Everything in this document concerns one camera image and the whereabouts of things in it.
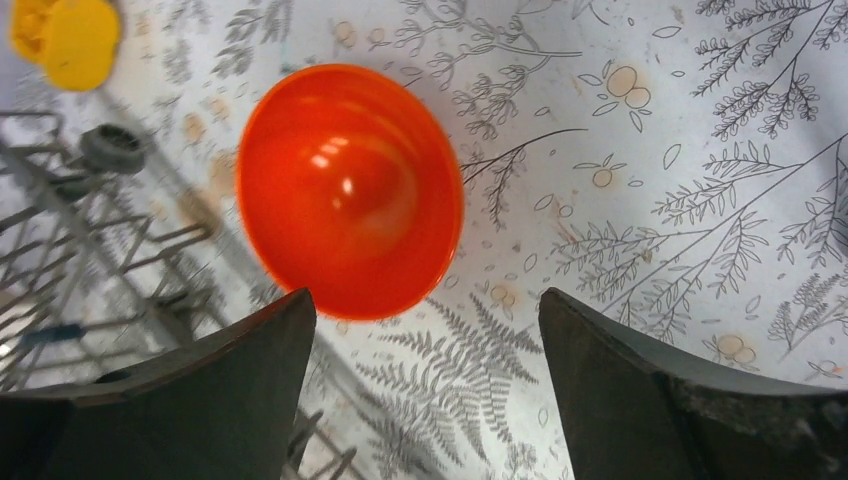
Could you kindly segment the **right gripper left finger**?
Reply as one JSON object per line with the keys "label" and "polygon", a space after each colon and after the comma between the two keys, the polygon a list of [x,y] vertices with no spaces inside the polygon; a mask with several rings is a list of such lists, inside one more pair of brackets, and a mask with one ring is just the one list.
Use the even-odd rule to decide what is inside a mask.
{"label": "right gripper left finger", "polygon": [[5,393],[5,479],[277,479],[292,455],[316,308],[293,291],[189,346]]}

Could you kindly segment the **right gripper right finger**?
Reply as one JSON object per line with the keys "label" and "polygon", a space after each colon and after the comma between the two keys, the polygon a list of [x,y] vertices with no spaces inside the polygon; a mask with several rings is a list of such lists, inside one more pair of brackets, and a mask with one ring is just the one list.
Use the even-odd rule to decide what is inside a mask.
{"label": "right gripper right finger", "polygon": [[551,288],[539,327],[579,479],[843,479],[847,394],[726,367]]}

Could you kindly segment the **orange plastic bowl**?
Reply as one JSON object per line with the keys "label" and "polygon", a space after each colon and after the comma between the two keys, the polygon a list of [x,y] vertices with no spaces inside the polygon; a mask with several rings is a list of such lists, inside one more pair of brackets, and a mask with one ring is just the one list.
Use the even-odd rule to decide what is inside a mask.
{"label": "orange plastic bowl", "polygon": [[239,142],[235,191],[263,270],[344,320],[420,303],[464,222],[457,157],[437,119],[400,83],[357,65],[301,69],[262,97]]}

